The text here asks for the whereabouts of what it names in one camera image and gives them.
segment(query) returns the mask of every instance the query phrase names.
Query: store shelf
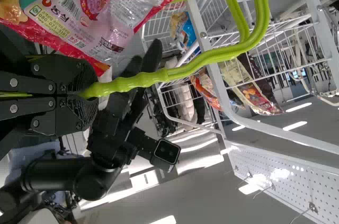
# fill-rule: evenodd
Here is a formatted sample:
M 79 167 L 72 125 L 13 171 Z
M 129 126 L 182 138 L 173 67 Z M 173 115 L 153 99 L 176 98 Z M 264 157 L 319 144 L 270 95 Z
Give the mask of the store shelf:
M 177 47 L 173 45 L 173 40 L 171 38 L 170 21 L 173 14 L 183 12 L 185 9 L 186 2 L 184 1 L 168 4 L 143 25 L 141 40 L 144 42 L 146 49 L 156 38 L 162 41 L 164 53 L 177 49 Z
M 248 62 L 253 60 L 257 67 L 261 69 L 262 75 L 258 76 L 253 73 L 251 68 L 250 75 L 252 79 L 245 79 L 241 75 L 242 83 L 230 85 L 227 89 L 264 78 L 275 77 L 275 80 L 278 80 L 277 75 L 302 70 L 306 67 L 316 69 L 316 66 L 328 61 L 330 58 L 322 57 L 324 51 L 318 43 L 314 23 L 299 25 L 300 22 L 305 21 L 307 18 L 309 18 L 308 15 L 270 24 L 263 40 L 246 54 Z M 238 38 L 239 32 L 209 36 L 212 48 L 234 45 L 238 42 Z M 300 49 L 300 53 L 296 53 L 296 45 L 303 46 Z M 236 63 L 238 67 L 240 64 L 238 59 L 224 63 L 227 70 L 233 63 Z
M 274 184 L 275 190 L 264 193 L 288 207 L 301 213 L 312 202 L 318 213 L 308 211 L 305 217 L 315 223 L 339 223 L 339 169 L 246 146 L 232 146 L 229 159 L 240 179 L 251 173 L 249 184 L 261 189 Z

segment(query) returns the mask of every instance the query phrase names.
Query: packaged snack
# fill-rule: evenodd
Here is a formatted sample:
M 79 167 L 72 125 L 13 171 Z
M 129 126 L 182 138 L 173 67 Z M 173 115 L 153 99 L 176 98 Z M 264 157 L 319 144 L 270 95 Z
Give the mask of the packaged snack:
M 181 51 L 186 51 L 197 39 L 188 12 L 173 14 L 171 17 L 171 37 Z
M 140 27 L 173 0 L 19 0 L 27 22 L 2 21 L 26 38 L 85 58 L 100 75 Z
M 245 53 L 235 59 L 220 62 L 219 68 L 222 78 L 229 86 L 253 80 L 250 75 L 252 71 L 255 78 L 262 77 L 262 73 L 253 59 L 250 56 L 247 59 Z M 277 104 L 272 88 L 266 79 L 260 79 L 232 89 L 240 100 L 244 104 L 249 105 L 257 114 L 276 115 L 284 113 Z
M 190 80 L 197 89 L 197 91 L 204 96 L 206 101 L 213 106 L 215 109 L 222 111 L 221 105 L 219 103 L 218 98 L 216 97 L 216 94 L 213 89 L 212 81 L 210 77 L 208 76 L 207 69 L 204 67 L 202 70 L 199 71 L 199 74 L 197 76 L 191 76 Z M 245 109 L 245 106 L 242 104 L 240 99 L 231 92 L 231 90 L 227 90 L 229 93 L 229 101 L 230 104 L 233 106 L 237 106 L 241 109 Z

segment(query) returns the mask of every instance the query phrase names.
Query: black metal bracket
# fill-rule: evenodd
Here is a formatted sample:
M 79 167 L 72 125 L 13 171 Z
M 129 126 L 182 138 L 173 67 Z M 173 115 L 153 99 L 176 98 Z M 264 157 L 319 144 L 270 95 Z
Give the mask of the black metal bracket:
M 55 83 L 51 80 L 26 77 L 0 71 L 0 89 L 6 92 L 22 92 L 50 95 L 55 92 Z
M 54 97 L 19 98 L 0 101 L 0 121 L 55 109 Z

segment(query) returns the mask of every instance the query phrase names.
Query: robotic arm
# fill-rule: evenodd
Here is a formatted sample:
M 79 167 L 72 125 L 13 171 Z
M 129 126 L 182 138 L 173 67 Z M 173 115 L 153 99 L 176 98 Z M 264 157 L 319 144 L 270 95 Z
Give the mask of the robotic arm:
M 143 62 L 140 70 L 155 71 L 161 54 L 161 42 L 155 40 L 145 55 L 147 63 Z M 133 69 L 127 68 L 124 73 L 132 76 L 131 71 Z M 87 146 L 91 157 L 37 159 L 23 170 L 20 178 L 0 189 L 0 212 L 4 216 L 6 213 L 13 215 L 16 209 L 22 212 L 20 208 L 32 205 L 32 198 L 42 191 L 73 191 L 89 201 L 101 199 L 123 166 L 129 165 L 136 155 L 168 172 L 176 164 L 179 146 L 165 139 L 152 139 L 135 127 L 147 105 L 144 89 L 111 94 L 108 107 L 98 111 L 97 98 L 84 100 L 77 95 L 97 81 L 93 68 L 86 61 L 45 56 L 31 64 L 28 74 L 0 73 L 1 81 L 5 81 L 0 86 L 7 87 L 8 95 L 8 98 L 0 98 L 2 110 L 8 110 L 0 115 L 0 123 L 10 121 L 13 124 L 0 138 L 0 144 L 6 146 L 0 148 L 3 156 L 13 147 L 18 133 L 27 129 L 63 136 L 92 125 Z

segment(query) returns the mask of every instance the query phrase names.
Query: metal shelf rack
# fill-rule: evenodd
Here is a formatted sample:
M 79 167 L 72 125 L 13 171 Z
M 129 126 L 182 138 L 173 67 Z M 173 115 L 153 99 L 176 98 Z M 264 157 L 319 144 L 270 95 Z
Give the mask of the metal shelf rack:
M 300 213 L 311 202 L 317 211 L 304 216 L 315 223 L 339 223 L 339 169 L 249 146 L 229 149 L 234 174 L 241 180 L 266 189 L 264 193 Z
M 324 10 L 319 7 L 321 6 L 321 2 L 320 0 L 306 0 L 306 2 L 308 5 L 308 11 L 303 15 L 279 22 L 271 21 L 263 40 L 248 54 L 246 54 L 247 59 L 254 59 L 255 63 L 262 71 L 261 77 L 255 77 L 252 71 L 252 81 L 263 78 L 274 78 L 275 80 L 278 80 L 279 75 L 288 77 L 288 75 L 291 75 L 293 71 L 296 71 L 299 74 L 305 68 L 312 68 L 318 65 L 328 65 L 331 69 L 334 83 L 339 85 L 337 65 L 339 55 L 331 35 L 331 30 L 328 27 Z M 254 1 L 238 0 L 238 3 L 247 15 L 247 23 L 251 25 L 255 18 Z M 150 42 L 153 38 L 160 38 L 163 41 L 165 51 L 172 51 L 175 49 L 173 45 L 169 43 L 170 33 L 168 22 L 171 15 L 182 9 L 183 6 L 185 6 L 186 10 L 189 11 L 190 19 L 197 36 L 197 41 L 183 55 L 183 58 L 178 61 L 176 67 L 189 62 L 191 59 L 198 56 L 201 51 L 204 52 L 209 49 L 234 45 L 239 41 L 239 32 L 235 30 L 234 23 L 229 24 L 227 29 L 223 29 L 222 31 L 220 30 L 220 21 L 228 20 L 230 18 L 230 12 L 225 0 L 187 0 L 185 5 L 176 5 L 176 7 L 178 7 L 177 10 L 171 10 L 169 12 L 169 10 L 164 8 L 162 12 L 159 12 L 150 22 L 145 24 L 141 33 L 145 49 L 148 47 L 148 42 Z M 300 25 L 300 23 L 307 19 L 310 19 L 310 23 Z M 159 25 L 162 25 L 163 22 L 165 22 L 163 28 L 166 28 L 164 31 L 162 31 L 162 28 L 159 27 Z M 307 53 L 303 51 L 302 48 L 305 44 L 309 45 Z M 296 52 L 296 47 L 299 47 L 301 54 Z M 229 98 L 226 92 L 227 88 L 225 88 L 222 81 L 218 65 L 209 65 L 207 66 L 207 69 L 226 116 L 234 122 L 287 140 L 295 141 L 295 139 L 298 138 L 298 141 L 301 143 L 311 145 L 312 147 L 324 151 L 339 154 L 339 146 L 337 145 L 329 144 L 311 137 L 305 137 L 291 131 L 283 131 L 280 128 L 269 126 L 267 124 L 253 122 L 252 120 L 245 119 L 237 115 L 233 112 L 229 105 Z M 169 104 L 170 102 L 166 100 L 165 96 L 163 96 L 163 90 L 166 88 L 167 91 L 174 91 L 184 82 L 188 82 L 188 84 L 190 84 L 189 79 L 184 78 L 157 85 L 157 91 L 166 116 L 171 120 L 199 128 L 205 128 L 225 136 L 219 114 L 216 110 L 207 113 L 210 116 L 210 121 L 212 123 L 217 123 L 220 129 L 212 128 L 211 124 L 207 126 L 192 124 L 191 122 L 187 122 L 182 119 L 173 118 L 166 113 L 166 109 L 169 105 L 175 106 L 183 103 L 180 100 L 174 99 L 172 100 L 172 103 Z M 238 85 L 232 85 L 228 88 L 233 88 Z

